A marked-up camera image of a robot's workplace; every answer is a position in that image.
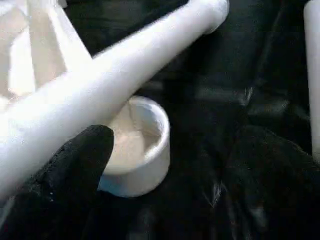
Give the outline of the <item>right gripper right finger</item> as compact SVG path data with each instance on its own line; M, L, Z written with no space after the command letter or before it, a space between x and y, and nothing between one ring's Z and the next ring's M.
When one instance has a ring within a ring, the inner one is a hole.
M320 237L320 166L297 144L247 125L235 135L222 181L253 240Z

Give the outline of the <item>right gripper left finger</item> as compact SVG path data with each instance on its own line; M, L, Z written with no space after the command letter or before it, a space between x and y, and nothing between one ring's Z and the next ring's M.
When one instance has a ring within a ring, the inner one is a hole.
M91 125L67 141L13 198L2 240L80 240L114 146L114 132Z

